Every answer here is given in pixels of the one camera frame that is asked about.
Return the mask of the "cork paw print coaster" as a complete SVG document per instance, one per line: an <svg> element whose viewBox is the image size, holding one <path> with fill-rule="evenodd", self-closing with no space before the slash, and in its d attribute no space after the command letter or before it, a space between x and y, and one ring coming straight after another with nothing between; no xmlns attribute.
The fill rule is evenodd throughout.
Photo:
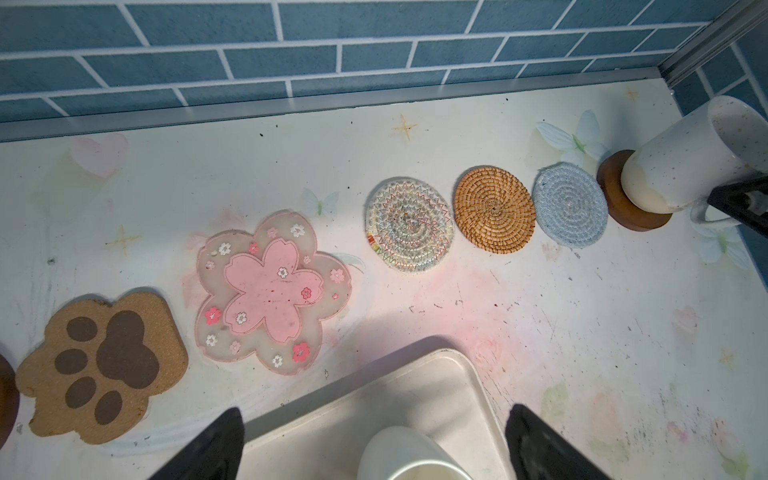
<svg viewBox="0 0 768 480"><path fill-rule="evenodd" d="M16 385L35 401L33 434L74 432L100 445L135 427L151 397L175 386L187 368L167 302L137 291L115 302L83 298L62 307L19 366Z"/></svg>

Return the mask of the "white speckled mug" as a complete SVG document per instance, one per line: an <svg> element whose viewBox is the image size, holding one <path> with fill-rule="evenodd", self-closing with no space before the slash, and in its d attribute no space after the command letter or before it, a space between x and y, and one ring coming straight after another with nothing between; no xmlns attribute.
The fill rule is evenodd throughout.
<svg viewBox="0 0 768 480"><path fill-rule="evenodd" d="M621 186L639 209L672 214L691 208L693 222L710 228L740 221L706 218L717 187L767 172L767 120L745 102L716 96L632 153Z"/></svg>

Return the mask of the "woven rattan round coaster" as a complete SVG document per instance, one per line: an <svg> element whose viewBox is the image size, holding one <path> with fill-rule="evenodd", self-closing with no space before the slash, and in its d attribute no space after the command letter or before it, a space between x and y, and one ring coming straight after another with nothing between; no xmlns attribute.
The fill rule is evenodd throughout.
<svg viewBox="0 0 768 480"><path fill-rule="evenodd" d="M528 189L495 166L478 166L463 174L454 189L453 210L464 237L494 254L521 250L535 230L536 210Z"/></svg>

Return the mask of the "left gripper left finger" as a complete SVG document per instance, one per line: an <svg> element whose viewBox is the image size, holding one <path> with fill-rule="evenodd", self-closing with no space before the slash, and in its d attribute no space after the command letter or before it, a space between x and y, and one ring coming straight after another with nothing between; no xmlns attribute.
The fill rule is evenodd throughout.
<svg viewBox="0 0 768 480"><path fill-rule="evenodd" d="M237 477L244 449L240 409L230 408L163 465L151 480Z"/></svg>

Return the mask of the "light blue round coaster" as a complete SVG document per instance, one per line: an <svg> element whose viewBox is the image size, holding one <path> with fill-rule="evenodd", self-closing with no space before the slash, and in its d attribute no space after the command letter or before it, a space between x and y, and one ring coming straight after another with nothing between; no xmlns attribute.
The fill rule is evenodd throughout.
<svg viewBox="0 0 768 480"><path fill-rule="evenodd" d="M585 248L605 232L608 207L602 189L577 165L560 162L541 169L532 199L539 226L559 245Z"/></svg>

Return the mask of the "pink flower coaster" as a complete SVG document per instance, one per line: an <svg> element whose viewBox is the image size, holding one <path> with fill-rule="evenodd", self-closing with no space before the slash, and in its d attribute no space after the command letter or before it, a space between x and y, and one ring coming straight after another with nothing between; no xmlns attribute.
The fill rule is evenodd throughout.
<svg viewBox="0 0 768 480"><path fill-rule="evenodd" d="M252 233L210 237L196 270L206 293L195 320L201 352L223 363L254 357L285 376L313 364L323 321L339 314L352 294L347 267L318 250L310 222L290 211L267 217Z"/></svg>

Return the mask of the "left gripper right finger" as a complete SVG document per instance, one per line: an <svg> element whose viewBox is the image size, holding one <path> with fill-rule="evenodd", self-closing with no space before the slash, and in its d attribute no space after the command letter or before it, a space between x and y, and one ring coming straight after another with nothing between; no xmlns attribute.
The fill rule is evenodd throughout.
<svg viewBox="0 0 768 480"><path fill-rule="evenodd" d="M518 479L609 480L594 463L523 404L514 404L505 426Z"/></svg>

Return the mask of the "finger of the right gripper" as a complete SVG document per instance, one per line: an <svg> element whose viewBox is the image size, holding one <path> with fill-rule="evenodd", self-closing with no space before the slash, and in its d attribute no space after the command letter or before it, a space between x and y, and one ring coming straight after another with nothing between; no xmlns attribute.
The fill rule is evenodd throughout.
<svg viewBox="0 0 768 480"><path fill-rule="evenodd" d="M707 203L767 237L767 176L716 187Z"/></svg>

